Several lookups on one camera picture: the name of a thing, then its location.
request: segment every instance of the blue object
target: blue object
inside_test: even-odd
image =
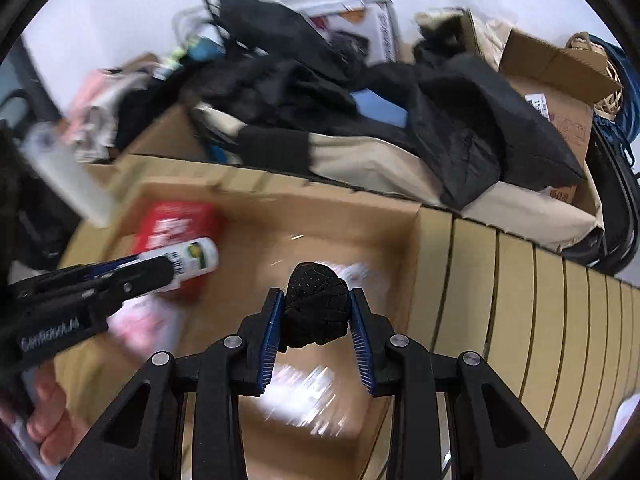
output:
[[[371,351],[369,337],[367,336],[367,330],[362,320],[358,302],[352,290],[349,291],[349,299],[351,300],[351,320],[349,322],[349,328],[351,329],[351,338],[353,339],[353,349],[355,350],[358,361],[360,380],[370,395],[376,386],[376,378],[373,375],[372,368],[373,352]]]
[[[258,370],[258,386],[264,391],[271,382],[273,366],[276,364],[276,354],[280,344],[280,317],[284,306],[284,294],[278,292],[278,296],[271,310],[269,324],[264,333],[264,339],[260,346],[260,369]]]
[[[89,267],[89,271],[86,276],[86,279],[94,280],[95,278],[97,278],[98,276],[101,276],[102,274],[111,272],[112,270],[117,269],[119,266],[134,262],[137,259],[138,259],[138,255],[132,254],[131,256],[125,256],[124,258],[111,260],[110,262],[105,262],[103,264],[97,264],[97,265],[91,266]]]
[[[225,150],[220,148],[220,146],[216,146],[215,144],[209,146],[209,157],[212,162],[216,162],[219,164],[226,164],[228,162]]]
[[[187,54],[194,61],[211,61],[225,55],[225,48],[211,38],[202,37],[195,45],[187,49]]]
[[[597,114],[594,121],[602,127],[609,142],[620,144],[633,158],[630,144],[640,133],[640,76],[620,47],[596,36],[590,35],[590,39],[604,48],[622,83],[622,107],[616,115],[615,122],[612,123]]]
[[[359,90],[352,92],[351,97],[356,101],[360,115],[399,128],[406,126],[406,110],[383,99],[375,92],[369,89]]]

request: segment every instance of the metal screw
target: metal screw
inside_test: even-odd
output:
[[[465,352],[462,355],[462,360],[469,366],[478,366],[480,364],[480,356],[475,352]]]
[[[391,339],[389,341],[391,341],[391,344],[393,346],[398,346],[400,348],[404,348],[409,344],[409,338],[402,334],[395,334],[391,336]]]
[[[169,362],[169,354],[167,352],[158,352],[151,358],[151,362],[156,366],[162,366]]]
[[[227,348],[238,348],[242,344],[242,338],[239,335],[230,335],[225,337],[223,343]]]

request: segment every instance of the cardboard flap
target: cardboard flap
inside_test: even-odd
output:
[[[565,50],[512,30],[502,54],[500,72],[533,79],[588,105],[611,95],[620,85]]]
[[[569,56],[586,63],[601,74],[607,75],[607,56],[583,48],[564,48],[563,51],[569,54]]]
[[[465,9],[462,16],[460,16],[460,28],[462,30],[462,41],[465,45],[465,50],[467,52],[473,52],[476,56],[484,59],[482,50],[478,45],[478,34],[476,33],[474,19],[471,15],[471,11],[468,9]]]

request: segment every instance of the cardboard box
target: cardboard box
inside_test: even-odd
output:
[[[123,161],[111,183],[111,188],[127,189],[119,215],[105,230],[82,224],[62,266],[127,253],[140,219],[155,200],[219,206],[229,220],[218,245],[220,266],[199,302],[186,309],[176,354],[201,352],[235,333],[244,316],[261,308],[268,288],[286,289],[290,273],[302,261],[363,264],[368,269],[363,285],[372,311],[388,316],[398,332],[406,330],[420,251],[419,204],[288,176],[270,178],[263,187],[265,173],[256,170],[150,157],[126,159],[148,164],[135,171]],[[140,364],[108,333],[90,343],[100,346],[114,366],[120,362],[135,369]],[[362,387],[351,339],[290,349],[278,355],[277,363],[304,373],[317,366],[332,371],[335,400],[330,422],[341,430],[320,436],[308,426],[265,420],[251,399],[242,399],[244,452],[252,478],[277,471],[283,479],[323,480],[328,470],[332,478],[357,478],[369,459],[387,402],[371,399]],[[103,404],[103,410],[110,400],[95,402]],[[86,396],[82,402],[87,404]],[[78,409],[71,400],[70,408]]]
[[[580,164],[589,146],[593,105],[620,88],[594,56],[599,54],[569,52],[514,29],[500,62],[500,72],[553,123]],[[550,192],[567,203],[574,193],[575,186]]]
[[[107,187],[111,177],[116,173],[113,164],[83,164],[82,166],[101,187]]]

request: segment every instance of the cardboard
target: cardboard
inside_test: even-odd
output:
[[[220,266],[200,301],[186,309],[177,355],[201,352],[235,333],[244,316],[261,308],[270,286],[286,289],[294,266],[310,260],[364,264],[368,271],[363,286],[372,311],[388,316],[398,332],[406,331],[422,228],[419,204],[293,177],[280,176],[264,186],[267,174],[261,171],[177,160],[152,162],[157,161],[161,176],[153,176],[153,164],[141,170],[143,174],[122,165],[110,189],[127,192],[113,225],[92,230],[84,224],[62,265],[126,254],[140,219],[155,200],[219,205],[229,220],[218,245]],[[85,237],[84,229],[92,234]],[[109,334],[92,343],[114,367],[135,369],[140,364]],[[248,468],[255,478],[271,472],[283,479],[321,480],[327,468],[332,478],[357,478],[369,460],[387,402],[371,399],[362,387],[350,336],[325,346],[289,349],[276,362],[306,373],[325,366],[335,374],[330,419],[341,430],[334,436],[319,436],[308,426],[264,420],[252,399],[241,399]]]
[[[112,164],[83,164],[82,166],[101,187],[107,187],[111,177],[116,173],[116,168]]]
[[[173,105],[150,124],[120,156],[123,155],[170,156],[195,162],[209,160],[180,104]]]
[[[600,54],[562,49],[545,41],[512,30],[507,41],[500,72],[511,86],[532,102],[543,94],[540,110],[556,127],[580,164],[584,163],[593,105],[620,88],[602,71]],[[553,189],[551,196],[571,203],[575,186]]]

